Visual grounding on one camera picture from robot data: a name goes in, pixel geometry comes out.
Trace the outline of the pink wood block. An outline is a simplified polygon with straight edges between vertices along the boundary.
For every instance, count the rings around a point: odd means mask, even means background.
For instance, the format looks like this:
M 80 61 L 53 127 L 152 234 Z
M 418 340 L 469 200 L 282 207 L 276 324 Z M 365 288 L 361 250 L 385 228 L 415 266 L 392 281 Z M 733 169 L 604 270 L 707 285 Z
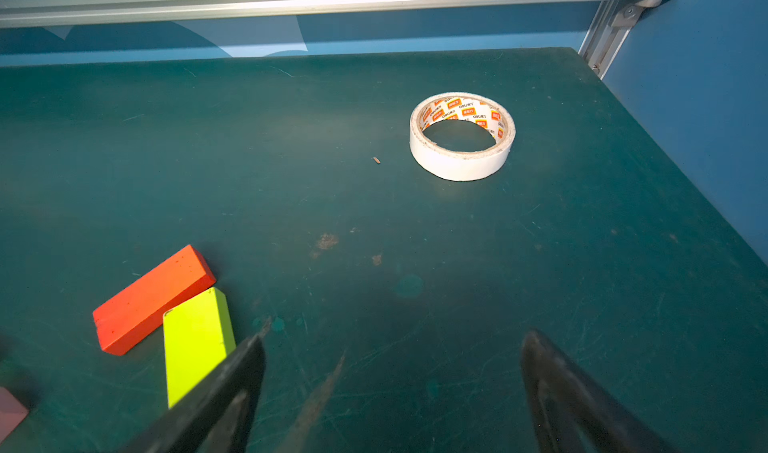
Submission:
M 8 389 L 0 388 L 0 442 L 27 417 L 29 410 Z

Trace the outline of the yellow-green wood block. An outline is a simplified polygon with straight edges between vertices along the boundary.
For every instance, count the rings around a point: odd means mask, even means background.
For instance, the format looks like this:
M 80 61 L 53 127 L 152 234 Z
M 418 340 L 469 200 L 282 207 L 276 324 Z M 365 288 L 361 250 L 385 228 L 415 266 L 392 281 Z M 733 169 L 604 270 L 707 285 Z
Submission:
M 163 315 L 169 407 L 177 404 L 236 348 L 227 298 L 211 287 Z

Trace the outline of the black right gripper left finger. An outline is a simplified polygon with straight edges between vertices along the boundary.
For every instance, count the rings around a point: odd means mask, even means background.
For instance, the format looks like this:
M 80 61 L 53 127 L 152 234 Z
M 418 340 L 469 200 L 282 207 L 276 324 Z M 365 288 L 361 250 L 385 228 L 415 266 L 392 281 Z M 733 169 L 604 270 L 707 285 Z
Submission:
M 137 435 L 123 452 L 243 452 L 266 370 L 261 338 L 241 342 L 177 404 Z

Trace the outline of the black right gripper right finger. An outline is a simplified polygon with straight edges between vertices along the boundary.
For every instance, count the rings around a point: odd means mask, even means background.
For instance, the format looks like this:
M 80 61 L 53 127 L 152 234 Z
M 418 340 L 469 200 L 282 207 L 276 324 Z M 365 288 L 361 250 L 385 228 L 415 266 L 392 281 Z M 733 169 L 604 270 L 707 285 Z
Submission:
M 541 452 L 583 452 L 585 437 L 599 452 L 676 452 L 544 333 L 529 330 L 520 367 L 533 431 Z

